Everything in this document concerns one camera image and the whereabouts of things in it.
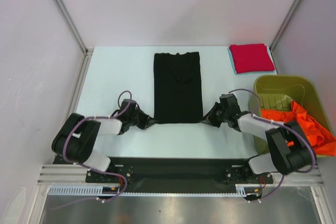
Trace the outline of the black t shirt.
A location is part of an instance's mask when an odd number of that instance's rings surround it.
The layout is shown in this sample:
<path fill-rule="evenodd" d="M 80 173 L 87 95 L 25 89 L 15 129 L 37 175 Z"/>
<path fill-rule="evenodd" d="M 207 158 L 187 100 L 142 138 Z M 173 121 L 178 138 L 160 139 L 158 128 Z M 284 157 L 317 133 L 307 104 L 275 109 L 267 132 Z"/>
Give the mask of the black t shirt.
<path fill-rule="evenodd" d="M 156 53 L 153 71 L 158 124 L 199 123 L 203 118 L 200 54 Z"/>

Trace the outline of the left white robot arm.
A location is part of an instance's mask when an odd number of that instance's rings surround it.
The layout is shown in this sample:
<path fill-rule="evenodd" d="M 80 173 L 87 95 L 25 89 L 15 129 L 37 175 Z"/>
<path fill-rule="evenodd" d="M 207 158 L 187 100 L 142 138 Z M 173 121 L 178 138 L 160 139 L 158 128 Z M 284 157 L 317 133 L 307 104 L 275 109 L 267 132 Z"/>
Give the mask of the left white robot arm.
<path fill-rule="evenodd" d="M 109 157 L 94 150 L 98 135 L 122 135 L 133 126 L 146 130 L 157 122 L 136 101 L 125 99 L 110 116 L 85 117 L 72 113 L 54 138 L 51 149 L 70 163 L 97 170 L 103 181 L 110 182 L 116 169 Z"/>

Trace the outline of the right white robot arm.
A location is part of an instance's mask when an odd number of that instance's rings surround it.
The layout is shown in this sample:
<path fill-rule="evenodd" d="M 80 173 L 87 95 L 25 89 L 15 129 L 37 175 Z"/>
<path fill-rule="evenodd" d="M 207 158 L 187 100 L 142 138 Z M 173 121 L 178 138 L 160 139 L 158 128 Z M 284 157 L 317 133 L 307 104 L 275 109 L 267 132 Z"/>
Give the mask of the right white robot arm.
<path fill-rule="evenodd" d="M 226 123 L 231 129 L 251 134 L 267 143 L 269 152 L 247 160 L 242 169 L 243 179 L 254 183 L 263 173 L 279 172 L 286 176 L 293 172 L 308 173 L 316 165 L 316 154 L 300 125 L 261 118 L 250 111 L 242 111 L 234 94 L 223 94 L 202 123 L 220 127 Z"/>

